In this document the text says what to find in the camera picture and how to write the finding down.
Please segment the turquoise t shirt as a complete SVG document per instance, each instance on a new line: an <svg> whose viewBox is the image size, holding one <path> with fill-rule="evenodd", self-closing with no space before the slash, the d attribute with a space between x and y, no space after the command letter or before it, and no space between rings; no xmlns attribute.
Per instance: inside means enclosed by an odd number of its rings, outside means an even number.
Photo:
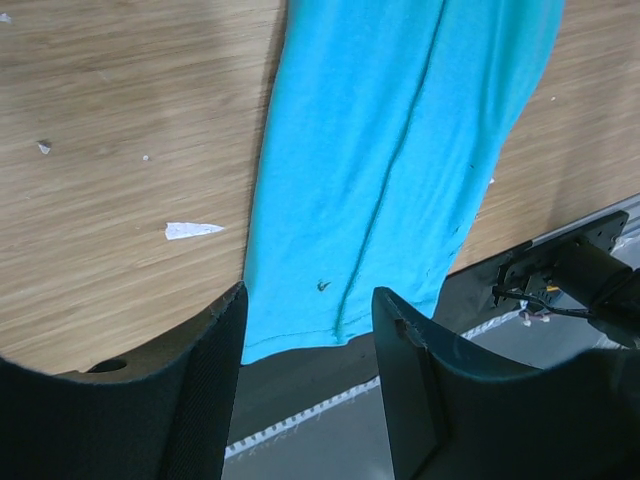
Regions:
<svg viewBox="0 0 640 480"><path fill-rule="evenodd" d="M431 316L536 89L560 1L292 1L244 269L244 364Z"/></svg>

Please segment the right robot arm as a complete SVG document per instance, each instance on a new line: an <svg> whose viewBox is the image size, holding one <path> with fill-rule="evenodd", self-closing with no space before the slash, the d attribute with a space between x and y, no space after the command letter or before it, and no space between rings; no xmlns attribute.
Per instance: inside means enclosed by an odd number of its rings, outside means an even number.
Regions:
<svg viewBox="0 0 640 480"><path fill-rule="evenodd" d="M639 271L590 243L559 253L552 283L583 305L587 321L610 340L639 347Z"/></svg>

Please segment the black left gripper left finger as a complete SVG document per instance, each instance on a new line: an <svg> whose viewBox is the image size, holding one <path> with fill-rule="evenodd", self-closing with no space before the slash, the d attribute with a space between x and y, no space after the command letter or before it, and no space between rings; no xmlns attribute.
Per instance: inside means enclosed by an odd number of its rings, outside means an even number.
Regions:
<svg viewBox="0 0 640 480"><path fill-rule="evenodd" d="M87 371L1 363L5 479L217 479L237 389L248 295Z"/></svg>

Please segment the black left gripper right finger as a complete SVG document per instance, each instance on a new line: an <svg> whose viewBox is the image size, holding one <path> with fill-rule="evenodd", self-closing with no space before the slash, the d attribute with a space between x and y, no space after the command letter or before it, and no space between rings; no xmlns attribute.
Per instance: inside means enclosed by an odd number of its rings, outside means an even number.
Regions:
<svg viewBox="0 0 640 480"><path fill-rule="evenodd" d="M537 369L373 293L398 479L635 479L639 354L593 349Z"/></svg>

